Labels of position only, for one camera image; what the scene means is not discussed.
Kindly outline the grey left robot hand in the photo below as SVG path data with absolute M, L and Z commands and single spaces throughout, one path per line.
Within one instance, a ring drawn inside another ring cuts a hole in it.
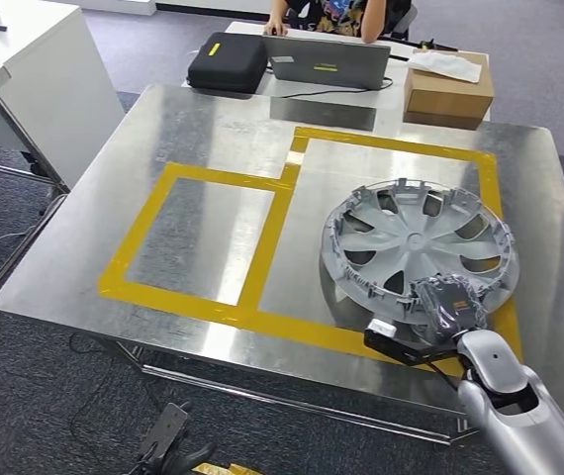
M 191 452 L 180 446 L 189 436 L 193 405 L 168 403 L 139 445 L 137 460 L 128 474 L 193 474 L 194 469 L 210 460 L 216 444 L 207 442 Z

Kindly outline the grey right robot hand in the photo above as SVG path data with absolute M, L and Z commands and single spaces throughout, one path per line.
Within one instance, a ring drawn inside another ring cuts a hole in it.
M 485 330 L 487 312 L 477 292 L 464 276 L 437 274 L 411 284 L 416 309 L 425 318 L 414 327 L 430 345 L 449 343 L 465 332 Z

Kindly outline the person's right hand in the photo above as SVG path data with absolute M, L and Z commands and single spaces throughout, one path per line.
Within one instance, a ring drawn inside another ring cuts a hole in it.
M 277 13 L 270 14 L 268 20 L 264 26 L 264 34 L 267 36 L 284 37 L 287 33 L 288 29 L 284 23 L 284 17 Z

